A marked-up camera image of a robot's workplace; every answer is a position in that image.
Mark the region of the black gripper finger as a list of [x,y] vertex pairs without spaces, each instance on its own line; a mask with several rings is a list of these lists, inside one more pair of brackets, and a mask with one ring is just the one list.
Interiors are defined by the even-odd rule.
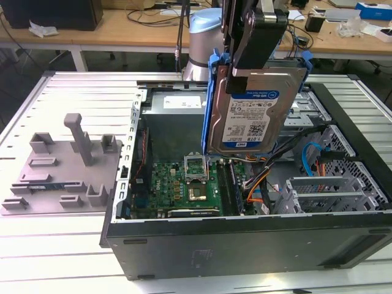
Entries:
[[233,75],[233,67],[228,68],[226,93],[227,94],[244,94],[247,87],[247,77],[236,77]]

